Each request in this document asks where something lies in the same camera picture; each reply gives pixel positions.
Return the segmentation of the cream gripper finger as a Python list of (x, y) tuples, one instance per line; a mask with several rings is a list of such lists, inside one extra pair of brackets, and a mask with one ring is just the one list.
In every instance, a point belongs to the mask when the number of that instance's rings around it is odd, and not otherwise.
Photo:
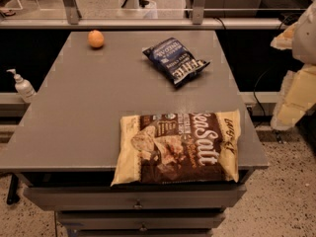
[(292, 24), (287, 27), (281, 34), (272, 40), (271, 47), (279, 50), (292, 49), (292, 40), (295, 28), (296, 24)]
[(316, 66), (305, 64), (297, 72), (288, 71), (281, 84), (271, 127), (288, 130), (316, 104)]

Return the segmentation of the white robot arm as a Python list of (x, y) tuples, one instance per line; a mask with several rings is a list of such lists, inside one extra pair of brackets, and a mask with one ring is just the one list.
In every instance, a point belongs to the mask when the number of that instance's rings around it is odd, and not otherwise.
[(271, 47), (291, 49), (293, 58), (303, 63), (297, 72), (286, 72), (273, 111), (271, 127), (288, 130), (316, 104), (316, 1), (272, 40)]

